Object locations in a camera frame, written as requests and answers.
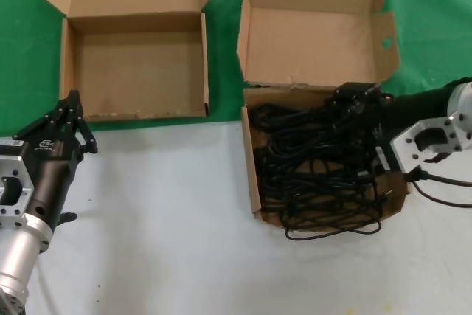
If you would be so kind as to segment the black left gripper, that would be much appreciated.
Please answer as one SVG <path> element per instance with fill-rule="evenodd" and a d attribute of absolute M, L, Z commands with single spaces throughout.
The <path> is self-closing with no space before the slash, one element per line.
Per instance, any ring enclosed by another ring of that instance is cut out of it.
<path fill-rule="evenodd" d="M 84 143 L 74 136 L 79 133 Z M 68 96 L 14 134 L 25 142 L 25 162 L 33 183 L 26 213 L 56 229 L 66 195 L 74 181 L 79 156 L 98 153 L 97 141 L 83 118 L 80 92 Z"/>

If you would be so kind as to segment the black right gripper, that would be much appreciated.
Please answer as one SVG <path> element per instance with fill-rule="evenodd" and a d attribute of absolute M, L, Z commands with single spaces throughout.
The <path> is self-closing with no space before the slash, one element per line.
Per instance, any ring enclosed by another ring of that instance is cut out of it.
<path fill-rule="evenodd" d="M 445 117 L 453 91 L 470 82 L 471 77 L 463 77 L 442 88 L 397 96 L 385 103 L 383 100 L 368 101 L 371 97 L 380 97 L 382 91 L 378 84 L 348 82 L 334 91 L 334 100 L 351 102 L 347 106 L 347 113 L 354 120 L 382 118 L 382 128 L 405 129 L 420 120 Z"/>

